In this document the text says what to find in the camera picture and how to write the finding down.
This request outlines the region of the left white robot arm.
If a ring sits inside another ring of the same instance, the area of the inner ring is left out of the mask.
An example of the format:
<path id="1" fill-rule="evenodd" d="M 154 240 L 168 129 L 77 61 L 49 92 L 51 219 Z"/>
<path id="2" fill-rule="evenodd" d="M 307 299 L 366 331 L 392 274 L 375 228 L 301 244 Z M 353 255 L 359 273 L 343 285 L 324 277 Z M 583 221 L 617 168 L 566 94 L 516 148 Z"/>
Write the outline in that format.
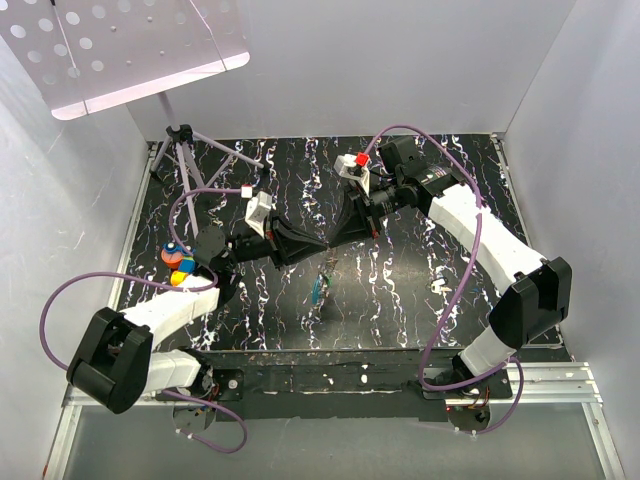
<path id="1" fill-rule="evenodd" d="M 67 369 L 66 378 L 108 410 L 120 414 L 144 394 L 180 388 L 193 400 L 213 386 L 211 373 L 183 350 L 157 347 L 193 320 L 217 310 L 235 294 L 240 263 L 261 258 L 277 267 L 299 263 L 325 251 L 327 245 L 287 219 L 271 213 L 264 230 L 227 235 L 216 226 L 196 238 L 196 269 L 175 291 L 122 311 L 97 311 Z"/>

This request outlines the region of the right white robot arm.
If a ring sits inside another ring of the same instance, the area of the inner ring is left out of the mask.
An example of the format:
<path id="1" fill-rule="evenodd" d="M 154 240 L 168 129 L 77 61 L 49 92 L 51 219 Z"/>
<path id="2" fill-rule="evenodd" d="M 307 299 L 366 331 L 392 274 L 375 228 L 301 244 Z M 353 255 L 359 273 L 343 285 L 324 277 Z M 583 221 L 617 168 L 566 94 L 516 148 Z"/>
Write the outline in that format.
<path id="1" fill-rule="evenodd" d="M 514 236 L 483 206 L 464 170 L 420 157 L 410 138 L 390 141 L 379 153 L 389 176 L 378 186 L 370 184 L 367 154 L 336 158 L 334 169 L 347 183 L 329 245 L 376 238 L 384 218 L 412 207 L 469 251 L 470 262 L 489 274 L 499 301 L 488 326 L 453 358 L 451 369 L 420 382 L 427 391 L 475 397 L 518 350 L 567 317 L 572 269 L 563 258 L 549 260 Z"/>

